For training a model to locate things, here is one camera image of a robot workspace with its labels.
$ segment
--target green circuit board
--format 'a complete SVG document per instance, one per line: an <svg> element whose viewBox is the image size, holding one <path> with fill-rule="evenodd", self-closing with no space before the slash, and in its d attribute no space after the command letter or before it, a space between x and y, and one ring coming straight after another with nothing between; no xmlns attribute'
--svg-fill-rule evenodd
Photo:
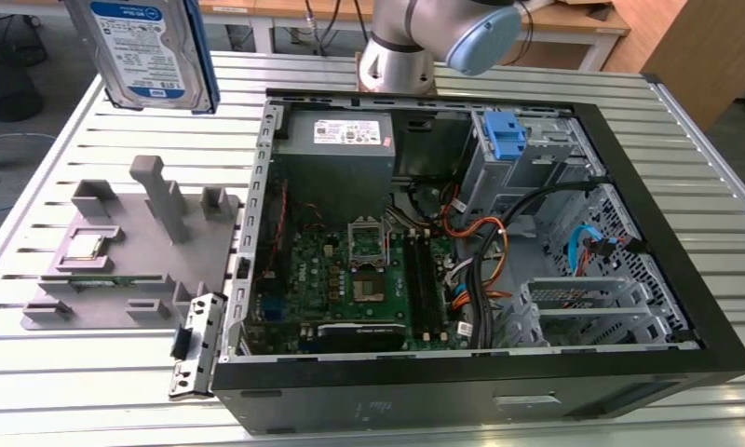
<svg viewBox="0 0 745 447"><path fill-rule="evenodd" d="M329 323L403 324L407 327L404 350L453 349L456 341L425 340L411 333L411 307L404 265L407 236L391 233L385 246L369 232L355 232L355 253L387 253L388 265L349 267L348 233L307 231L296 235L287 280L287 293L267 293L260 299L260 322L249 326L252 341L264 342L257 351L269 354L309 353L304 343L309 331ZM441 281L441 261L451 253L445 237L431 240L431 253L437 261L436 279ZM436 296L444 308L444 296Z"/></svg>

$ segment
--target metal slotted table surface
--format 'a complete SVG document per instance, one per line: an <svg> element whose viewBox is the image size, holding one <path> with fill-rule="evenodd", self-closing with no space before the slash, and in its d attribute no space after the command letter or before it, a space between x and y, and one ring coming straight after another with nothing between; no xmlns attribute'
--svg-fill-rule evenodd
<svg viewBox="0 0 745 447"><path fill-rule="evenodd" d="M215 116L117 110L95 81L0 230L0 435L12 435L0 444L745 445L745 376L611 421L253 440L217 400L168 402L172 332L27 332L21 306L75 215L80 179L139 192L133 157L160 155L184 193L221 184L245 197L264 89L355 89L353 59L213 53L213 60ZM599 104L745 344L745 187L664 87L636 74L527 68L463 78L441 65L436 80L443 95Z"/></svg>

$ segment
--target hard drive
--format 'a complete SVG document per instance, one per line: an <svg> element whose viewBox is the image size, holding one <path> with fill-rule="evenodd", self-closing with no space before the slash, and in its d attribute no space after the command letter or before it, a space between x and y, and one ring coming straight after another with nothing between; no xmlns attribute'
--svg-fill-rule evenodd
<svg viewBox="0 0 745 447"><path fill-rule="evenodd" d="M211 114L220 101L197 0L64 0L116 107Z"/></svg>

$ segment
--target ram slot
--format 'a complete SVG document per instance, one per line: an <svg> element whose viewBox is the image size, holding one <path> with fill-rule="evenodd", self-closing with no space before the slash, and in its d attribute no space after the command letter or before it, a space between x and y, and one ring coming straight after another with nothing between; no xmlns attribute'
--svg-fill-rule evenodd
<svg viewBox="0 0 745 447"><path fill-rule="evenodd" d="M420 263L420 289L423 294L423 312L427 316L427 332L437 337L445 332L443 309L439 290L436 287L436 265L431 253L431 239L420 237L417 240L417 260Z"/></svg>
<svg viewBox="0 0 745 447"><path fill-rule="evenodd" d="M423 286L420 284L420 264L416 237L408 237L404 244L404 263L407 268L407 287L409 288L411 330L415 339L421 339L428 333Z"/></svg>

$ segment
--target power supply label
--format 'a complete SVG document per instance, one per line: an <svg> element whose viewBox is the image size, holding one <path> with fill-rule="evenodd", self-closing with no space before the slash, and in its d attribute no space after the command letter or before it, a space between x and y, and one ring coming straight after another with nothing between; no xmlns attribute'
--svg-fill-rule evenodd
<svg viewBox="0 0 745 447"><path fill-rule="evenodd" d="M317 144L381 144L381 128L377 121L321 119L315 123Z"/></svg>
<svg viewBox="0 0 745 447"><path fill-rule="evenodd" d="M148 98L181 98L183 74L173 51L165 46L163 11L141 5L92 2L119 75L129 90Z"/></svg>

